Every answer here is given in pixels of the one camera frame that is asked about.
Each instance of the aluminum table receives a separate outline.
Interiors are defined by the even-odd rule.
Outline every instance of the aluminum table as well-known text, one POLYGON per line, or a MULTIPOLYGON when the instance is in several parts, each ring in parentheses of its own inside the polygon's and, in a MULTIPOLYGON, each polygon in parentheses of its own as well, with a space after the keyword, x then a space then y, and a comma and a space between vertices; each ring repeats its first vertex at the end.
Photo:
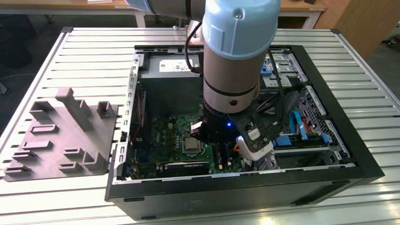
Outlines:
MULTIPOLYGON (((183 45, 184 40, 185 31, 171 28, 75 28, 63 32, 0 138, 0 178, 21 143, 21 131, 31 123, 28 109, 33 101, 49 100, 59 106, 51 97, 59 87, 72 87, 75 97, 88 105, 109 101, 124 112, 135 45, 183 45)), ((329 30, 279 30, 273 44, 305 47, 385 177, 316 205, 168 218, 156 220, 156 224, 399 223, 399 100, 340 34, 329 30)), ((108 174, 13 183, 0 180, 0 225, 135 223, 104 201, 107 178, 108 174)))

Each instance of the cable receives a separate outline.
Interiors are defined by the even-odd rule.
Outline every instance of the cable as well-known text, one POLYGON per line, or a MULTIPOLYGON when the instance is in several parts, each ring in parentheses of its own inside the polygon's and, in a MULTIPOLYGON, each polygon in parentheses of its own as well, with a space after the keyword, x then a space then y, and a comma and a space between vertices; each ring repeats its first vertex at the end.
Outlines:
POLYGON ((141 112, 140 112, 140 96, 137 95, 137 111, 139 111, 139 126, 137 126, 137 129, 136 129, 136 132, 135 132, 135 136, 131 140, 131 144, 133 144, 135 140, 136 140, 136 136, 137 136, 137 133, 139 133, 139 130, 140 130, 140 126, 141 126, 141 112))
POLYGON ((276 100, 279 99, 279 95, 277 94, 275 94, 275 95, 272 95, 260 105, 259 105, 259 107, 257 107, 257 109, 256 109, 256 111, 257 112, 261 112, 261 111, 264 111, 265 110, 265 108, 268 108, 271 105, 273 106, 273 104, 275 104, 275 102, 276 102, 276 100))
POLYGON ((301 121, 303 121, 303 123, 304 123, 304 126, 305 126, 307 131, 308 131, 309 133, 313 133, 313 131, 311 130, 311 127, 309 127, 309 125, 308 125, 308 123, 307 123, 307 121, 305 121, 304 118, 301 119, 301 121))
POLYGON ((12 77, 15 77, 15 76, 28 76, 28 75, 33 75, 33 76, 35 76, 36 74, 13 74, 13 75, 9 75, 9 76, 1 78, 0 81, 5 80, 5 79, 8 79, 8 78, 12 78, 12 77))
POLYGON ((179 26, 177 26, 179 28, 181 27, 183 22, 184 22, 184 19, 180 18, 180 24, 179 24, 179 26))
POLYGON ((280 114, 280 128, 283 128, 284 126, 284 120, 287 117, 287 111, 285 111, 285 99, 284 99, 284 93, 283 93, 283 86, 281 86, 281 81, 280 81, 280 72, 276 68, 276 64, 275 64, 275 59, 272 56, 272 52, 271 52, 271 48, 268 49, 268 55, 269 55, 269 60, 271 60, 271 64, 272 64, 272 68, 273 68, 273 72, 275 72, 275 76, 276 76, 276 82, 277 82, 277 87, 280 89, 280 100, 281 100, 281 114, 280 114))
POLYGON ((239 148, 239 144, 235 145, 233 152, 241 152, 241 150, 237 148, 239 148))
POLYGON ((189 34, 188 38, 187 38, 187 41, 185 41, 185 51, 184 51, 184 54, 185 54, 185 61, 187 61, 187 65, 188 65, 188 68, 191 70, 192 73, 196 73, 199 74, 200 73, 200 68, 199 67, 192 67, 191 65, 191 61, 189 61, 189 56, 188 56, 188 45, 189 45, 189 41, 196 33, 196 31, 199 30, 200 26, 201 26, 203 22, 200 22, 195 29, 192 30, 192 33, 189 34))
POLYGON ((168 22, 169 21, 168 19, 172 18, 172 17, 167 18, 165 20, 160 20, 161 18, 165 18, 167 16, 159 16, 159 15, 151 15, 151 16, 152 16, 152 18, 155 18, 156 23, 164 24, 165 27, 173 26, 176 24, 177 19, 179 19, 179 18, 175 18, 173 22, 168 22))
POLYGON ((255 97, 252 99, 256 99, 259 97, 259 95, 260 95, 260 80, 257 82, 255 97))
POLYGON ((19 74, 19 71, 16 71, 16 70, 8 68, 8 67, 7 67, 5 65, 3 65, 1 63, 0 63, 0 67, 3 67, 4 69, 7 69, 8 71, 11 71, 11 72, 15 73, 15 74, 19 74))
POLYGON ((200 156, 203 156, 203 154, 205 153, 205 148, 204 148, 204 146, 203 146, 203 142, 201 142, 201 149, 203 149, 203 152, 201 152, 201 154, 200 154, 200 156))

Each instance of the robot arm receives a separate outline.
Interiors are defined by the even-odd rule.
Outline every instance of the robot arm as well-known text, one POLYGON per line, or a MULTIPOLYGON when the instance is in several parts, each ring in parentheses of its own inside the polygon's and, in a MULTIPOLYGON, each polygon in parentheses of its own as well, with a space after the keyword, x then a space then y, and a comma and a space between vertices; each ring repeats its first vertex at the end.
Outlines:
POLYGON ((256 122, 249 106, 257 91, 260 66, 277 29, 280 0, 125 1, 153 14, 203 22, 205 107, 203 122, 193 126, 192 135, 205 142, 232 140, 231 135, 237 132, 227 124, 233 122, 241 134, 240 149, 248 147, 251 153, 257 153, 248 158, 257 160, 268 153, 264 148, 269 146, 271 137, 261 122, 256 122))

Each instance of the metal frame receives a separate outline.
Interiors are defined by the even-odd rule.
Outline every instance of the metal frame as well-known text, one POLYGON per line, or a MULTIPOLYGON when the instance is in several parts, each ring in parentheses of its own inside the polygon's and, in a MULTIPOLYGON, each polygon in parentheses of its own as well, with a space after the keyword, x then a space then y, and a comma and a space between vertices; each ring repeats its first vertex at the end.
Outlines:
POLYGON ((388 86, 385 85, 385 83, 383 82, 383 80, 380 79, 380 77, 377 76, 375 71, 372 70, 372 68, 365 63, 365 61, 364 61, 363 57, 360 56, 360 54, 357 53, 356 49, 351 46, 351 44, 347 41, 343 34, 336 34, 336 37, 340 40, 340 42, 343 43, 344 47, 348 49, 351 55, 353 56, 355 60, 360 64, 361 68, 365 71, 368 71, 368 75, 372 78, 372 81, 377 84, 379 88, 385 91, 385 93, 389 95, 391 101, 396 104, 396 108, 400 109, 400 101, 399 101, 396 95, 393 94, 393 92, 391 91, 391 89, 388 88, 388 86))
MULTIPOLYGON (((155 46, 152 52, 163 52, 163 46, 167 45, 155 46)), ((291 49, 311 82, 311 86, 307 86, 307 89, 313 96, 315 104, 319 105, 319 110, 323 115, 325 115, 324 112, 327 112, 329 120, 332 124, 335 124, 335 127, 332 126, 329 129, 333 130, 333 132, 335 130, 339 131, 339 143, 341 144, 341 142, 344 142, 348 146, 347 149, 353 161, 349 164, 344 163, 344 168, 336 168, 335 170, 311 169, 288 172, 291 169, 285 169, 268 172, 235 172, 192 177, 121 180, 119 171, 124 171, 125 166, 131 164, 129 158, 132 157, 128 157, 128 149, 132 149, 129 147, 129 141, 121 141, 117 151, 115 152, 115 160, 111 163, 113 170, 109 170, 105 200, 113 202, 123 210, 129 211, 128 215, 131 217, 137 219, 148 217, 163 218, 169 217, 171 214, 204 214, 209 212, 211 209, 213 212, 221 212, 227 209, 248 210, 260 206, 277 207, 313 204, 321 202, 349 187, 353 187, 357 183, 367 184, 384 175, 303 46, 272 45, 271 47, 273 49, 291 49), (243 174, 253 174, 253 176, 241 176, 243 174), (285 195, 280 195, 279 192, 275 193, 276 189, 280 188, 285 190, 285 195), (305 191, 304 193, 293 192, 293 190, 299 188, 303 188, 303 190, 311 188, 312 191, 305 191), (265 192, 265 196, 268 196, 267 193, 275 193, 272 201, 265 200, 257 202, 255 200, 255 198, 259 198, 257 194, 260 194, 260 190, 265 192), (235 199, 227 198, 225 193, 221 194, 221 191, 235 194, 236 198, 243 200, 241 203, 245 207, 240 207, 235 199), (187 205, 185 202, 189 202, 192 198, 199 199, 203 203, 201 205, 189 206, 195 208, 195 210, 188 211, 183 205, 187 205), (167 208, 160 207, 164 203, 168 204, 167 208)), ((176 52, 175 46, 169 48, 172 52, 176 52)), ((144 54, 140 50, 136 51, 133 55, 132 77, 139 75, 137 54, 144 54)), ((129 94, 131 96, 135 94, 131 93, 133 89, 135 84, 129 83, 128 102, 131 102, 132 99, 129 94)), ((127 105, 129 105, 129 107, 127 107, 124 116, 127 118, 124 118, 124 126, 121 129, 131 134, 132 131, 129 130, 128 121, 133 104, 128 103, 127 105)))
MULTIPOLYGON (((61 84, 81 87, 75 78, 91 79, 93 87, 87 87, 91 94, 85 97, 85 100, 91 101, 99 98, 99 92, 108 93, 111 87, 123 85, 121 80, 129 76, 125 64, 131 65, 135 45, 181 45, 185 41, 185 31, 172 28, 75 28, 68 34, 65 37, 67 33, 63 33, 57 39, 0 138, 1 149, 7 145, 0 153, 0 178, 4 175, 4 167, 8 166, 7 161, 3 161, 11 157, 9 146, 19 144, 21 140, 17 132, 24 130, 24 120, 29 118, 24 108, 36 95, 33 92, 44 91, 41 87, 61 84), (101 37, 103 41, 87 42, 84 35, 101 37), (136 39, 123 41, 120 37, 127 35, 136 39)), ((171 220, 175 224, 396 224, 400 219, 400 112, 395 107, 396 103, 389 98, 351 98, 359 90, 380 90, 387 97, 389 94, 372 81, 371 72, 363 69, 364 60, 360 58, 361 64, 357 62, 359 58, 353 57, 355 51, 343 45, 329 30, 279 30, 273 44, 303 45, 333 94, 343 95, 347 92, 347 98, 337 98, 339 103, 385 177, 369 185, 352 187, 316 205, 176 217, 155 221, 153 224, 171 223, 171 220)), ((112 91, 119 93, 119 89, 112 88, 112 91)), ((107 93, 101 98, 124 105, 120 96, 108 97, 107 93)), ((104 201, 107 179, 108 174, 13 183, 0 180, 0 224, 135 223, 124 211, 104 201)))

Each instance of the black cable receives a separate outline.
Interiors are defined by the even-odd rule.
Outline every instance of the black cable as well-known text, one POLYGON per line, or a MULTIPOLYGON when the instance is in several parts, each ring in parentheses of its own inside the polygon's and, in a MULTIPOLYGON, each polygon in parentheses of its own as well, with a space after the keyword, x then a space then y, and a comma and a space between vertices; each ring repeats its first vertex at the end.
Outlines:
POLYGON ((277 101, 279 101, 279 99, 280 99, 280 96, 277 95, 277 97, 273 98, 268 104, 264 104, 263 107, 261 107, 260 109, 257 109, 257 112, 259 112, 259 113, 263 113, 263 112, 265 112, 267 110, 269 110, 271 108, 273 108, 273 107, 275 107, 275 104, 276 104, 277 101))
POLYGON ((187 19, 192 19, 192 0, 185 0, 185 12, 187 12, 187 19))
POLYGON ((268 104, 269 104, 269 101, 272 101, 277 96, 279 96, 277 93, 273 94, 273 95, 272 95, 272 96, 271 96, 271 97, 269 97, 269 98, 259 105, 256 111, 259 112, 260 109, 261 109, 265 105, 268 105, 268 104))
POLYGON ((172 22, 172 25, 175 25, 175 23, 176 23, 177 19, 179 19, 179 18, 176 18, 176 19, 175 19, 175 21, 172 22))
POLYGON ((151 15, 152 16, 152 18, 155 18, 155 19, 160 19, 160 18, 165 18, 167 16, 159 16, 159 15, 151 15))
POLYGON ((155 20, 156 20, 156 23, 160 23, 160 22, 161 22, 161 20, 160 20, 160 18, 159 18, 159 17, 156 17, 156 16, 153 16, 153 15, 151 15, 151 17, 152 17, 152 18, 155 18, 155 20))
POLYGON ((188 56, 188 45, 189 45, 189 41, 191 41, 191 39, 192 39, 196 31, 199 30, 201 24, 203 24, 201 22, 197 24, 197 26, 195 27, 195 29, 192 30, 192 33, 189 34, 189 36, 187 38, 187 41, 185 41, 185 51, 184 51, 185 61, 187 61, 188 68, 189 68, 191 72, 193 72, 196 74, 200 73, 200 68, 199 67, 192 67, 192 65, 191 65, 189 56, 188 56))
POLYGON ((284 120, 285 120, 285 117, 287 117, 287 115, 285 115, 287 114, 285 99, 284 99, 284 91, 283 91, 283 86, 281 86, 281 81, 280 81, 280 73, 279 73, 277 68, 276 68, 276 64, 275 64, 275 59, 273 59, 273 56, 272 56, 271 48, 268 49, 268 55, 269 55, 269 60, 271 60, 271 64, 272 64, 275 76, 276 76, 277 87, 280 89, 280 100, 281 100, 280 127, 283 128, 283 126, 284 126, 284 120))

